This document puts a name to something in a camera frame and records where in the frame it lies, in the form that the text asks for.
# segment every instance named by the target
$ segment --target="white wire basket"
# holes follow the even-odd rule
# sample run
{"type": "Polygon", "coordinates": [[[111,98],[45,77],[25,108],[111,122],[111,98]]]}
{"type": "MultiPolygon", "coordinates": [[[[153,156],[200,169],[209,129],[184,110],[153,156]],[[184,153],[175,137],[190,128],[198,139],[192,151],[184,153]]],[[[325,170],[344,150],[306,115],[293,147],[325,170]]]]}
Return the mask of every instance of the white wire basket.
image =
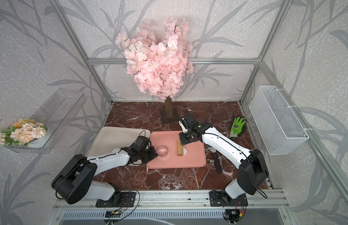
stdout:
{"type": "Polygon", "coordinates": [[[289,154],[309,139],[275,86],[259,86],[249,108],[269,155],[289,154]]]}

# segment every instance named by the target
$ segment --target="marble table surface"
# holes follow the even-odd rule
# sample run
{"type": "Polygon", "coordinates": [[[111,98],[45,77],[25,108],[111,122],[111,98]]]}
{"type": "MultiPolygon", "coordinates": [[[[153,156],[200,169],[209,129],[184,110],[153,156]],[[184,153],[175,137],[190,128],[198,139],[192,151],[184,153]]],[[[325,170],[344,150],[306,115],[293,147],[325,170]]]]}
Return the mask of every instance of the marble table surface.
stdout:
{"type": "MultiPolygon", "coordinates": [[[[238,102],[173,102],[182,104],[199,122],[207,121],[219,132],[229,136],[232,117],[242,116],[238,102]]],[[[151,132],[181,130],[178,123],[161,124],[160,102],[122,102],[115,103],[106,121],[106,126],[124,128],[143,128],[151,132]]],[[[185,109],[178,106],[180,115],[185,109]]],[[[248,131],[235,140],[239,145],[253,149],[248,131]]],[[[216,172],[213,155],[207,147],[206,165],[199,168],[148,169],[146,165],[121,166],[98,174],[94,180],[108,182],[121,190],[159,190],[159,189],[222,189],[238,176],[238,170],[218,152],[223,173],[216,172]]]]}

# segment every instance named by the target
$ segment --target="black knife handle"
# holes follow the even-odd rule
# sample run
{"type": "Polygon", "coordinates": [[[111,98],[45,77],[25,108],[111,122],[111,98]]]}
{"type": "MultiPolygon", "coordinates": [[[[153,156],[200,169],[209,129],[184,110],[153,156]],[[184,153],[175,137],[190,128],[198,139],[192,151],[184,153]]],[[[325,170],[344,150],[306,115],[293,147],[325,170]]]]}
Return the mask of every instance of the black knife handle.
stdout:
{"type": "Polygon", "coordinates": [[[216,152],[213,152],[213,157],[214,157],[214,163],[215,163],[216,171],[218,173],[222,173],[222,168],[221,168],[221,165],[220,165],[218,154],[216,152]]]}

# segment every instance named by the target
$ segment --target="artificial cherry blossom tree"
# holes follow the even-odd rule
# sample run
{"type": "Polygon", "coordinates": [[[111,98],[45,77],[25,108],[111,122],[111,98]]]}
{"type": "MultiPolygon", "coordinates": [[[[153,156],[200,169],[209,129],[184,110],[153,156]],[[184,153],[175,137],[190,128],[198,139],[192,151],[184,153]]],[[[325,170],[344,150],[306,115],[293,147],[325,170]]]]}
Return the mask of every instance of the artificial cherry blossom tree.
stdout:
{"type": "Polygon", "coordinates": [[[193,63],[188,56],[193,46],[186,41],[188,22],[166,18],[164,20],[164,39],[158,42],[149,21],[144,21],[136,28],[136,35],[130,39],[122,31],[115,43],[122,46],[127,59],[127,73],[134,75],[139,90],[149,91],[165,102],[165,113],[168,118],[173,117],[171,98],[180,90],[183,81],[181,77],[185,71],[193,73],[193,63]]]}

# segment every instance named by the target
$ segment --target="gardening glove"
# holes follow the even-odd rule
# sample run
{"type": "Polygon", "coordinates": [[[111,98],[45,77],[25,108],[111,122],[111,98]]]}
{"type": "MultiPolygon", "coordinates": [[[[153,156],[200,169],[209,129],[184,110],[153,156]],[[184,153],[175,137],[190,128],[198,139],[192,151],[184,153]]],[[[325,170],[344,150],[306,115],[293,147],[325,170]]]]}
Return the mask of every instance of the gardening glove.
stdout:
{"type": "Polygon", "coordinates": [[[243,128],[245,123],[246,123],[246,119],[244,119],[243,117],[242,118],[236,117],[234,119],[234,123],[230,129],[230,138],[231,139],[236,139],[238,137],[238,135],[241,133],[242,128],[243,128]]]}

